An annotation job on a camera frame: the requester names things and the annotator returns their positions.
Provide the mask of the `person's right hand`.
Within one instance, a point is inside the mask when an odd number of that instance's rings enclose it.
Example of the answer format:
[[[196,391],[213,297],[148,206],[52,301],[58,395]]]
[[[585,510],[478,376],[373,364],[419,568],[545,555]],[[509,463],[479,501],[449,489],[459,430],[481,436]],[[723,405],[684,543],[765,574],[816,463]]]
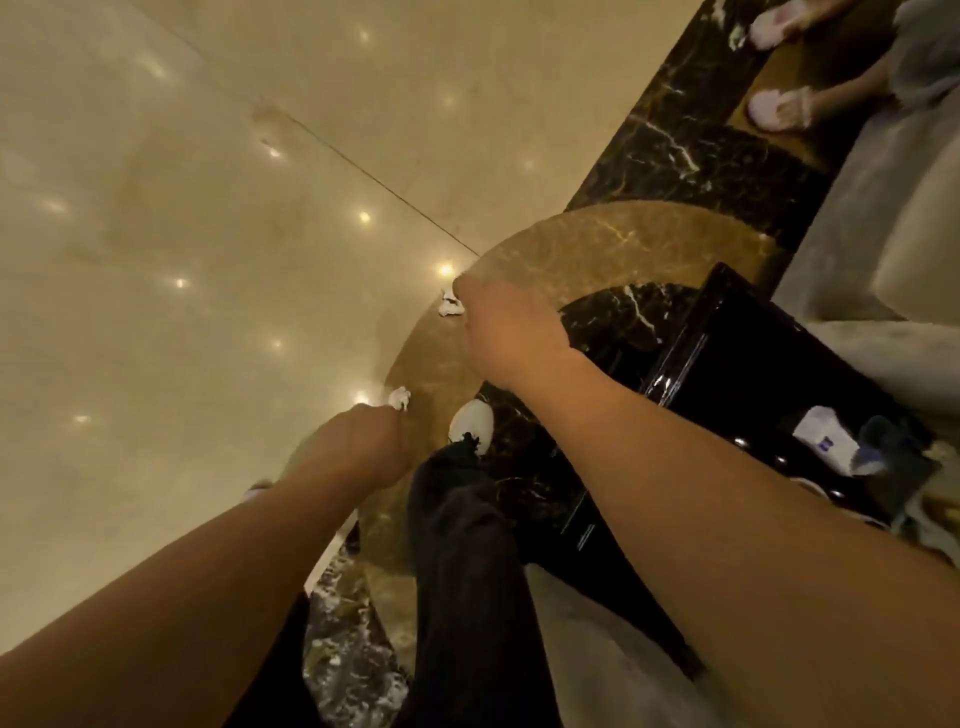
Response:
[[[462,316],[467,357],[485,381],[520,398],[563,383],[578,354],[560,313],[536,291],[484,278],[484,310]]]

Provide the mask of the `person's left hand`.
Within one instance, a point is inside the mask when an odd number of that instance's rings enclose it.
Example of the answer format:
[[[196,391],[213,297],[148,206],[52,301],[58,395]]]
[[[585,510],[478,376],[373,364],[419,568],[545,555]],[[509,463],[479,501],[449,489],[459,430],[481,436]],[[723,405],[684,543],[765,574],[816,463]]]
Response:
[[[356,404],[316,430],[306,461],[342,476],[359,500],[390,488],[412,466],[406,415],[389,405]]]

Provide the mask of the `person's right forearm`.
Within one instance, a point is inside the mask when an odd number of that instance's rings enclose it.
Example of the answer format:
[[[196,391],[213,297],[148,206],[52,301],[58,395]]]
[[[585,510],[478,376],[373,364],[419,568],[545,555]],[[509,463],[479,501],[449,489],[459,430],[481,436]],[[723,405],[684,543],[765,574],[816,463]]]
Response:
[[[510,390],[754,725],[960,728],[960,572],[571,349]]]

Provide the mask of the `person's left forearm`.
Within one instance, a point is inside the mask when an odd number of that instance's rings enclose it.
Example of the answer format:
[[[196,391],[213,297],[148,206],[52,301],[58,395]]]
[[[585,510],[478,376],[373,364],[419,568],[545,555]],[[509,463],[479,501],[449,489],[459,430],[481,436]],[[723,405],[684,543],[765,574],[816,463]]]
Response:
[[[303,677],[306,578],[361,499],[283,478],[0,657],[0,728],[328,728]]]

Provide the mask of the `glossy black low table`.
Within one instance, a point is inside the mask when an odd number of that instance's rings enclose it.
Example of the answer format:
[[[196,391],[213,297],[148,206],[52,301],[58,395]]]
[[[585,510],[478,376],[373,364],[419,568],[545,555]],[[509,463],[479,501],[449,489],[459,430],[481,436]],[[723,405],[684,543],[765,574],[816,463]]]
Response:
[[[834,472],[792,431],[817,406],[833,408],[855,439],[873,416],[921,422],[730,266],[717,264],[698,290],[629,284],[559,313],[571,345],[609,378],[787,480],[811,483],[815,495],[867,526],[895,530],[899,517],[883,518],[864,479]],[[527,443],[513,442],[501,504],[518,524],[555,530],[557,551],[541,561],[551,575],[636,627],[696,680],[702,661],[628,564],[562,449],[540,424],[532,427]]]

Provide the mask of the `black trousers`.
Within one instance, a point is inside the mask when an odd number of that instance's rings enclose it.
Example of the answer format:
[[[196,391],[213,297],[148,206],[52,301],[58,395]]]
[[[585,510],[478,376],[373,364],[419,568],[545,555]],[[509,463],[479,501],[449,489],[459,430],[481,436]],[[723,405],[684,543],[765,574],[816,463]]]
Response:
[[[564,728],[512,528],[481,443],[457,434],[414,473],[414,677],[391,728]]]

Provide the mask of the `beige sofa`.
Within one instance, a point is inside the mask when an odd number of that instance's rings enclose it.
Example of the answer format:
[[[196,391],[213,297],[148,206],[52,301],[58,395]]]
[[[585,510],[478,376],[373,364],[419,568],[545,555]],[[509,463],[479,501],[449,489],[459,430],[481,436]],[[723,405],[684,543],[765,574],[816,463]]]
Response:
[[[902,209],[942,160],[960,166],[960,87],[871,118],[773,300],[906,407],[960,422],[960,327],[903,319],[872,290]]]

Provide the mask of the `white packet with blue label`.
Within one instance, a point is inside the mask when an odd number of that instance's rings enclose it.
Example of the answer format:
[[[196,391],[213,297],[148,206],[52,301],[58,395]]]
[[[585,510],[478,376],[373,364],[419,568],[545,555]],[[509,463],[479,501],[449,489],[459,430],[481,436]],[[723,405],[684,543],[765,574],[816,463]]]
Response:
[[[792,436],[822,463],[845,478],[853,478],[858,440],[846,430],[834,408],[817,405],[800,418]]]

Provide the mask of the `beige upholstered seat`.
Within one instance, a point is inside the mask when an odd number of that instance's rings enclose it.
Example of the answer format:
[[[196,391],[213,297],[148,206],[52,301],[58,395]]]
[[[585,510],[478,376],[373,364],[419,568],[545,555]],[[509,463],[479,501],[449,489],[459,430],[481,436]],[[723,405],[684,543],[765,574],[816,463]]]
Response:
[[[540,566],[525,568],[564,728],[748,728],[711,678]]]

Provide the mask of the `beige sofa cushion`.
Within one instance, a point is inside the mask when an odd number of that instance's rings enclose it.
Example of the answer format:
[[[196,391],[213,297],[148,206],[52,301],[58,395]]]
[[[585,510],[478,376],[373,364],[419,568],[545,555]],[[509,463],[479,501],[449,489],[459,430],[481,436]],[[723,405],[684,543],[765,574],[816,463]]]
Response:
[[[899,213],[871,283],[902,319],[960,328],[960,166],[931,167]]]

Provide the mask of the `dark grey-blue cloth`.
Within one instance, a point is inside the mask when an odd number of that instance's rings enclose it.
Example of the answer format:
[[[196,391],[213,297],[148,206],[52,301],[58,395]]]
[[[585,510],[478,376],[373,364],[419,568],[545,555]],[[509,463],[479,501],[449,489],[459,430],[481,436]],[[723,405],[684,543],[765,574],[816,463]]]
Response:
[[[892,525],[942,469],[929,455],[932,435],[918,420],[872,416],[860,427],[856,442],[851,470],[865,481],[867,494]]]

